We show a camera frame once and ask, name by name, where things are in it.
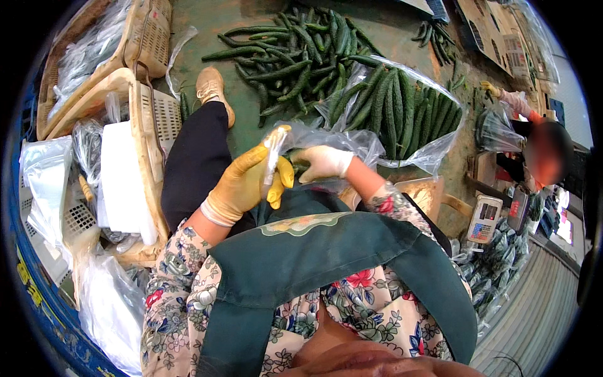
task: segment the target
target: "green floor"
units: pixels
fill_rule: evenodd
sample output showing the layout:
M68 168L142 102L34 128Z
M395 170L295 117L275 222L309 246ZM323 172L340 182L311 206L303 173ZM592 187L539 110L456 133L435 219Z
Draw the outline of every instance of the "green floor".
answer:
M189 105L195 98L195 81L198 73L209 65L215 65L224 77L224 91L230 105L236 114L235 126L231 129L228 143L230 152L236 157L257 143L264 136L266 129L257 127L259 121L259 99L254 89L245 85L236 75L234 64L231 61L203 63L201 56L226 49L227 47L218 40L216 34L223 33L234 27L249 25L273 25L271 17L276 15L284 1L277 0L174 0L172 5L172 36L170 51L184 35L189 25L199 31L193 39L184 45L178 55L171 74L183 82L183 90L189 98ZM349 16L368 34L377 47L388 56L390 60L415 68L435 81L443 84L452 76L452 66L434 69L435 57L431 56L430 49L418 48L417 42L410 41L415 36L420 25L420 12L415 8L396 1L366 1L355 0L344 3L332 1L305 3L320 4L330 7L345 16ZM453 38L458 35L457 25L460 20L454 13L453 5L445 2L452 18L448 27ZM460 56L464 66L462 73L467 75L469 88L462 87L455 92L461 102L471 100L473 85L479 80L490 80L494 84L504 84L503 73L496 66L489 65L473 52L465 52L460 47ZM156 89L169 92L165 81L157 80ZM266 122L267 128L280 119L288 119L289 114L274 115ZM474 190L469 189L463 181L466 171L468 156L476 153L473 142L473 127L475 119L473 111L469 111L467 122L455 146L442 161L439 173L446 182L445 191L469 204L475 203ZM426 177L427 173L414 166L401 169L379 168L379 173L384 177L395 175L406 180ZM456 237L469 225L469 220L449 207L442 205L438 219L438 227L448 235Z

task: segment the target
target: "beige sneaker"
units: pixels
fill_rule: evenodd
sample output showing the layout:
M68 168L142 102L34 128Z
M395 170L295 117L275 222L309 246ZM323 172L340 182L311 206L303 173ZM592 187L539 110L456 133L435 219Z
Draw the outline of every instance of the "beige sneaker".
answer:
M224 80L222 75L213 66L204 68L199 76L197 76L197 98L201 101L201 105L205 104L210 98L218 97L219 101L226 106L228 113L228 128L235 124L235 112L232 107L226 102L224 97Z

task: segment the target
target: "plastic basket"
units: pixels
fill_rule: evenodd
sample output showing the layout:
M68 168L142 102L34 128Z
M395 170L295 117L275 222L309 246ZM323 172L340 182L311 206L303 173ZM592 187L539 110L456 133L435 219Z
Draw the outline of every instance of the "plastic basket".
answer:
M49 135L49 138L69 135L76 121L94 115L103 109L105 97L109 92L116 92L120 101L129 102L132 136L134 136L136 143L145 197L159 234L155 244L146 246L142 242L138 242L129 251L117 255L117 258L122 263L137 263L145 267L151 267L167 242L169 231L163 219L160 205L163 187L163 157L156 142L149 88L136 81L134 73L129 68L118 69L88 91L65 114ZM159 141L161 148L165 150L166 154L169 154L174 139L182 127L180 106L172 96L157 90L153 94Z
M139 61L148 67L151 78L165 75L168 67L169 23L172 15L172 5L168 0L133 0L125 20L124 32L115 53L105 64L96 67L94 73L78 87L57 113L48 120L48 113L56 103L52 88L58 82L58 60L64 56L67 45L76 41L111 2L112 0L88 1L55 38L46 59L46 66L40 84L36 122L38 140L46 139L69 109L103 78L119 68L133 67L140 47L140 35L151 4L153 9L147 20L147 29L142 39L142 52Z

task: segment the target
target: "white latex glove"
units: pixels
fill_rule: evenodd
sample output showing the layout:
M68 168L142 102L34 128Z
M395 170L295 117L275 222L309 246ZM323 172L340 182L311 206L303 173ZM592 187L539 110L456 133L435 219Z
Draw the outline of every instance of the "white latex glove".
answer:
M310 163L310 168L299 179L300 183L308 183L316 178L345 178L352 157L354 157L353 152L319 145L293 154L291 162L308 161Z

